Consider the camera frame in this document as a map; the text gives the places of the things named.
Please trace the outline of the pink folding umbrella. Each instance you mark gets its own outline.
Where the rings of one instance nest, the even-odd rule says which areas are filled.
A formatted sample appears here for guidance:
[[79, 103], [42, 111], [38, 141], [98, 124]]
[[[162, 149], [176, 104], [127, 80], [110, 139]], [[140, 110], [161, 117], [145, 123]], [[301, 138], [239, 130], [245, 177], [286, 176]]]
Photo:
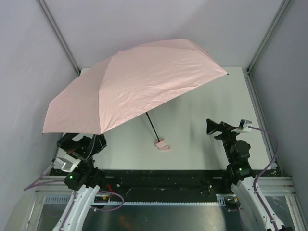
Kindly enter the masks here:
[[208, 52], [186, 39], [119, 51], [50, 102], [42, 131], [100, 135], [226, 74]]

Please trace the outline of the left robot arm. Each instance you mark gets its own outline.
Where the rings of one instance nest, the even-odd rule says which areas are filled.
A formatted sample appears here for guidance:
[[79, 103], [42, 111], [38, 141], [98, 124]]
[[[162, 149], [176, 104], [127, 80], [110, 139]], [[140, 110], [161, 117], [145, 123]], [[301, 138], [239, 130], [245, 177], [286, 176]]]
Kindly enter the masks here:
[[93, 160], [93, 156], [107, 146], [105, 136], [83, 136], [78, 141], [73, 140], [77, 135], [66, 133], [57, 141], [57, 147], [65, 151], [65, 156], [57, 157], [53, 163], [67, 173], [64, 184], [73, 192], [54, 231], [82, 230], [96, 194], [105, 187], [104, 171], [95, 167]]

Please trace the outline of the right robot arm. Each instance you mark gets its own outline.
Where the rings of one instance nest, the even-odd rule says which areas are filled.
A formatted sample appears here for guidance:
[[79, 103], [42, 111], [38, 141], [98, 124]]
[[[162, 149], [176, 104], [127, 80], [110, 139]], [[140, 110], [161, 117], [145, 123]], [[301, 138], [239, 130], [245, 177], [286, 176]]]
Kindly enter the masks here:
[[276, 160], [277, 153], [260, 173], [255, 174], [248, 161], [251, 145], [243, 140], [237, 140], [240, 133], [247, 133], [251, 130], [270, 134], [266, 130], [253, 127], [252, 122], [245, 119], [242, 119], [237, 127], [225, 122], [216, 123], [211, 119], [206, 120], [208, 135], [220, 132], [214, 138], [222, 141], [229, 162], [227, 165], [228, 184], [239, 200], [237, 211], [243, 230], [292, 231], [293, 228], [286, 226], [276, 215], [258, 184], [258, 179]]

